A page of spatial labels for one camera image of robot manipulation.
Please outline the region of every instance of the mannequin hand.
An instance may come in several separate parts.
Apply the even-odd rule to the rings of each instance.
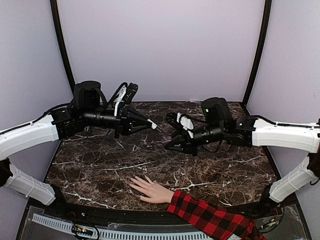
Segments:
[[[141,179],[138,176],[136,176],[135,179],[130,178],[130,180],[134,182],[136,185],[129,184],[129,186],[148,196],[148,197],[139,196],[140,200],[147,203],[152,203],[152,204],[171,203],[171,199],[174,195],[173,191],[166,189],[160,184],[154,183],[147,176],[145,176],[145,179],[148,182]]]

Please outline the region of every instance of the black metal pole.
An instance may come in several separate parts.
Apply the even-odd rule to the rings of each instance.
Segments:
[[[70,88],[73,93],[76,82],[75,82],[75,79],[74,79],[74,76],[73,76],[73,73],[71,70],[71,66],[70,66],[70,62],[69,62],[69,58],[68,58],[68,54],[67,54],[67,49],[66,49],[66,45],[65,45],[64,35],[62,33],[57,0],[50,0],[50,5],[51,5],[51,12],[52,12],[52,18],[53,18],[53,23],[54,23],[54,28],[55,28],[56,39],[58,40],[58,45],[60,48],[60,54],[62,57],[65,73],[66,73]]]
[[[266,41],[266,35],[268,30],[268,23],[270,18],[270,12],[271,12],[271,4],[272,0],[265,0],[264,2],[264,10],[263,10],[263,17],[262,17],[262,24],[261,24],[261,30],[258,40],[258,45],[256,47],[256,52],[254,56],[254,61],[251,69],[251,74],[249,77],[248,85],[246,86],[245,94],[242,100],[243,105],[246,107],[252,92],[252,89],[254,88],[254,83],[257,77],[257,72],[259,69],[259,64],[262,56],[262,52],[264,50],[264,45]]]

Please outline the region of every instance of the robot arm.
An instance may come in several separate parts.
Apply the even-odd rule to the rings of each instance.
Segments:
[[[138,90],[136,84],[123,83],[119,87],[121,92],[116,92],[110,102],[100,88],[100,83],[95,81],[79,83],[69,104],[54,107],[34,121],[0,132],[0,187],[13,189],[49,206],[57,197],[63,198],[59,188],[22,172],[8,157],[42,143],[69,138],[88,126],[114,129],[115,138],[157,127],[152,120],[127,106]],[[114,109],[108,108],[115,99]]]
[[[226,100],[216,97],[202,102],[201,108],[205,121],[198,122],[205,122],[206,125],[197,128],[189,122],[193,118],[185,114],[167,114],[167,122],[176,131],[163,138],[165,149],[197,156],[198,146],[226,141],[230,145],[249,148],[276,146],[309,152],[294,170],[265,188],[260,200],[262,208],[275,207],[287,196],[320,177],[320,122],[273,122],[262,116],[233,119]]]

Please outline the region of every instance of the red plaid sleeve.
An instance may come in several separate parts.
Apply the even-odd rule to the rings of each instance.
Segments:
[[[256,223],[242,215],[228,213],[225,208],[212,207],[206,201],[195,200],[182,191],[175,191],[167,210],[176,214],[215,240],[267,240]]]

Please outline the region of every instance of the marble table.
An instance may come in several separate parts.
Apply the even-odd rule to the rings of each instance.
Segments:
[[[245,113],[228,103],[234,118]],[[260,199],[266,185],[276,180],[261,147],[222,143],[216,153],[201,147],[198,156],[165,150],[161,139],[174,129],[166,113],[181,112],[202,119],[200,103],[137,102],[132,106],[153,119],[163,132],[148,129],[114,139],[113,130],[93,127],[64,140],[47,174],[46,183],[61,187],[70,203],[135,211],[165,211],[167,204],[149,204],[129,187],[133,176],[149,176],[171,190],[186,191],[197,199],[222,207]],[[206,147],[215,150],[218,143]]]

